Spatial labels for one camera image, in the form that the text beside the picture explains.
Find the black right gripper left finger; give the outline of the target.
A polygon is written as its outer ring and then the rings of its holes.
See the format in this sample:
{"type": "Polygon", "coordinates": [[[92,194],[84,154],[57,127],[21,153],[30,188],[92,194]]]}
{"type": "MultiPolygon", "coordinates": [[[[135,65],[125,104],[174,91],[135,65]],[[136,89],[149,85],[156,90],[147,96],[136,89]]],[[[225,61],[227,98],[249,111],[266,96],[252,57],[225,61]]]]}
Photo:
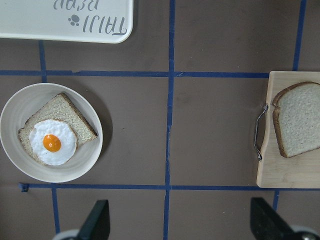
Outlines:
{"type": "Polygon", "coordinates": [[[78,240],[107,240],[110,235],[108,200],[98,200],[80,228],[78,240]]]}

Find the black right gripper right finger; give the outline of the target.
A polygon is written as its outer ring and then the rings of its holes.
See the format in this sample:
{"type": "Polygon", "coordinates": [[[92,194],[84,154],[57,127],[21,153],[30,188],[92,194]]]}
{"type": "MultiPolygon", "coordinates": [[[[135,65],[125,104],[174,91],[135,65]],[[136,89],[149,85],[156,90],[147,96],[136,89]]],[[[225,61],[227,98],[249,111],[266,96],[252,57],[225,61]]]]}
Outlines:
{"type": "Polygon", "coordinates": [[[256,240],[299,240],[293,229],[262,198],[250,202],[250,230],[256,240]]]}

